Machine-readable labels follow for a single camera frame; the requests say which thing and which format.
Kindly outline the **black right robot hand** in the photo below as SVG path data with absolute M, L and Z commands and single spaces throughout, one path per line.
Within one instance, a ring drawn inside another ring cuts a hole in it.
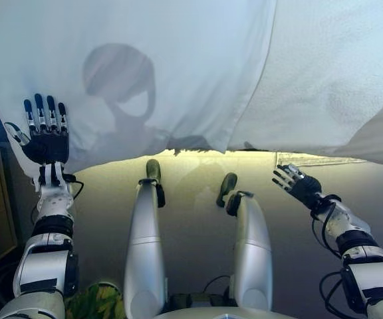
M 320 182 L 294 164 L 277 165 L 272 182 L 307 208 L 314 206 L 322 192 Z

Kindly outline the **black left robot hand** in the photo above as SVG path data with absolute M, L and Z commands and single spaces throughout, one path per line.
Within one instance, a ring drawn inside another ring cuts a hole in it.
M 69 158 L 66 106 L 62 102 L 56 103 L 53 96 L 43 99 L 38 93 L 34 95 L 34 100 L 23 101 L 28 134 L 12 122 L 5 122 L 4 127 L 32 162 L 39 165 L 65 164 Z

